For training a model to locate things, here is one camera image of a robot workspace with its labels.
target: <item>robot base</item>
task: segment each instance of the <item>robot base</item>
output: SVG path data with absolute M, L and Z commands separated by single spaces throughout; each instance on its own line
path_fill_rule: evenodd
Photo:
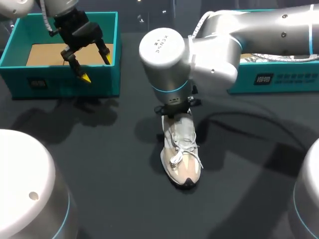
M 0 129 L 1 239 L 76 239 L 77 209 L 50 153 L 33 137 Z
M 319 239 L 319 139 L 312 145 L 298 176 L 288 217 L 295 239 Z

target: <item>shoelace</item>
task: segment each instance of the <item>shoelace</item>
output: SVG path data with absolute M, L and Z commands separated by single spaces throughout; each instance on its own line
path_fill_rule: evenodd
M 198 163 L 200 164 L 200 167 L 204 168 L 203 165 L 201 164 L 201 161 L 198 155 L 196 155 L 193 152 L 196 148 L 198 148 L 198 145 L 196 145 L 196 133 L 194 133 L 194 140 L 184 139 L 184 141 L 189 142 L 188 145 L 181 145 L 179 141 L 176 140 L 176 135 L 174 134 L 172 135 L 172 141 L 174 142 L 174 146 L 176 150 L 178 151 L 177 155 L 175 155 L 174 157 L 170 159 L 169 163 L 172 168 L 176 167 L 182 161 L 184 153 L 193 155 L 198 161 Z

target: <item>cardboard bottom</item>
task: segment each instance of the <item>cardboard bottom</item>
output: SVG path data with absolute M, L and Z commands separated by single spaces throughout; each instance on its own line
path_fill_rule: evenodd
M 113 44 L 105 44 L 110 49 L 111 61 L 113 61 Z M 66 44 L 34 44 L 32 45 L 26 66 L 63 66 L 68 65 L 61 56 L 61 51 Z M 90 44 L 75 52 L 80 65 L 101 65 L 104 61 L 95 44 Z

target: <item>logo text on robot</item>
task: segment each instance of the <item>logo text on robot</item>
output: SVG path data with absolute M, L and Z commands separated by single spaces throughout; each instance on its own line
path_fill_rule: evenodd
M 164 46 L 166 40 L 168 39 L 168 36 L 164 36 L 162 39 L 158 39 L 154 45 L 157 46 L 157 49 L 156 49 L 156 53 L 159 53 L 160 52 L 160 49 Z

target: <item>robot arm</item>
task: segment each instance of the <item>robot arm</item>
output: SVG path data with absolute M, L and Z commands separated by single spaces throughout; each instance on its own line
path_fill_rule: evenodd
M 209 12 L 188 39 L 173 29 L 149 32 L 140 58 L 157 98 L 171 114 L 189 107 L 192 83 L 227 90 L 243 53 L 319 53 L 319 4 L 262 12 Z
M 0 21 L 24 17 L 33 5 L 34 0 L 0 0 Z
M 110 50 L 106 47 L 100 26 L 90 22 L 84 11 L 76 8 L 78 0 L 35 0 L 42 10 L 44 24 L 50 34 L 60 34 L 67 44 L 61 56 L 67 62 L 74 74 L 90 83 L 88 75 L 82 70 L 74 53 L 82 47 L 95 43 L 105 64 L 110 65 Z M 0 21 L 16 19 L 27 15 L 34 5 L 34 0 L 0 0 Z M 53 30 L 47 17 L 54 18 Z

